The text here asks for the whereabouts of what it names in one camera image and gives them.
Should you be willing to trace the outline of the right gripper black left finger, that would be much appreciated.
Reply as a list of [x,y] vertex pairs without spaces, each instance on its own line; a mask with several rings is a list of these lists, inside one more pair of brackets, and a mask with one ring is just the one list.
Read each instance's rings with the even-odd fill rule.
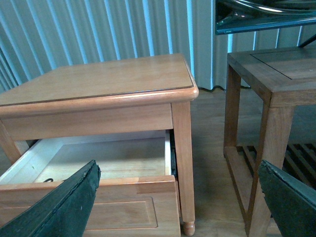
[[58,187],[0,229],[2,237],[81,237],[101,177],[91,160]]

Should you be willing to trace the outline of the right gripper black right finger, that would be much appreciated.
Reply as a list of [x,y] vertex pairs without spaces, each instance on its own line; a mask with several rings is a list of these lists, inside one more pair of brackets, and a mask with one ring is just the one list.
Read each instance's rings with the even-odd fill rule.
[[265,202],[283,237],[316,235],[316,191],[270,162],[258,169]]

